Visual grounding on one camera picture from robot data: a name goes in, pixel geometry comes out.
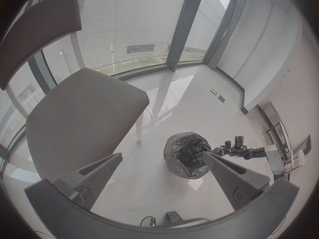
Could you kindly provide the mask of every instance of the black trash bag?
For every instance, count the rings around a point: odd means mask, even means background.
[[[166,142],[164,160],[173,174],[186,179],[198,179],[209,172],[201,153],[211,150],[207,140],[199,134],[177,133]]]

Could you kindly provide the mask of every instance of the white chair leg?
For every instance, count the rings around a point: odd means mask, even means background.
[[[136,139],[137,139],[138,142],[141,142],[141,140],[142,140],[143,115],[144,115],[144,112],[142,112],[141,116],[139,116],[138,120],[135,122],[135,126],[136,126]]]

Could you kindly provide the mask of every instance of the white tile floor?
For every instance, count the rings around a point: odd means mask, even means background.
[[[241,91],[223,75],[207,66],[162,71],[127,81],[147,92],[150,104],[144,113],[143,138],[136,141],[135,127],[116,152],[123,161],[114,172],[92,208],[92,212],[119,222],[139,225],[145,216],[162,224],[166,212],[177,211],[183,219],[217,219],[233,212],[229,201],[211,173],[190,181],[173,175],[163,163],[166,140],[175,133],[193,131],[206,138],[214,148],[226,140],[243,135],[249,148],[271,144],[267,124],[256,109],[247,115],[240,111]],[[273,176],[266,158],[244,160],[225,158],[251,170]],[[31,217],[24,188],[38,181],[27,147],[22,141],[10,157],[4,182],[23,217]],[[32,228],[38,229],[34,217]]]

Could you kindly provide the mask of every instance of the black cable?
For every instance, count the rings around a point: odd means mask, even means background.
[[[286,219],[286,216],[285,216],[284,219],[282,220],[282,223],[281,223],[280,227],[277,228],[277,230],[276,230],[275,232],[273,232],[272,234],[270,234],[271,236],[272,236],[274,233],[276,233],[276,232],[281,228],[282,224],[284,224],[284,222],[285,222],[285,219]]]
[[[142,226],[142,222],[143,222],[146,218],[153,218],[153,216],[147,216],[147,217],[145,217],[144,219],[142,219],[141,224],[140,224],[140,227]]]

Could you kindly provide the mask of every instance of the gray upholstered chair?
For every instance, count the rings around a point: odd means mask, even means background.
[[[16,21],[0,46],[0,87],[27,119],[34,165],[49,181],[113,154],[135,122],[141,141],[149,104],[144,91],[83,68],[74,34],[81,29],[77,0],[42,0]],[[28,115],[14,97],[10,79],[34,54],[68,34],[82,69],[54,87]]]

